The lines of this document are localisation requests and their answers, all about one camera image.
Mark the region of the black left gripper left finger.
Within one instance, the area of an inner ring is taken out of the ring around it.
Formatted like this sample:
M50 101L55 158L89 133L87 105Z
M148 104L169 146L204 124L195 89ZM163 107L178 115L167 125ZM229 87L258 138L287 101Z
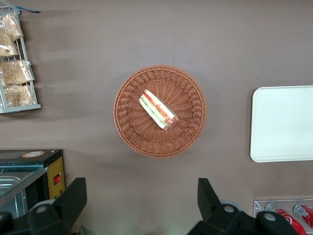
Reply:
M85 178L76 178L53 203L41 202L28 213L32 235L70 235L87 204Z

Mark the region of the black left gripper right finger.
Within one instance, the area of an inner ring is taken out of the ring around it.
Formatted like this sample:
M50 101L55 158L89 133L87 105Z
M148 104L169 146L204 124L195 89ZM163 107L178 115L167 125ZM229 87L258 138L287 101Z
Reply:
M198 208L202 220L190 235L254 235L255 220L236 206L222 203L207 178L198 179Z

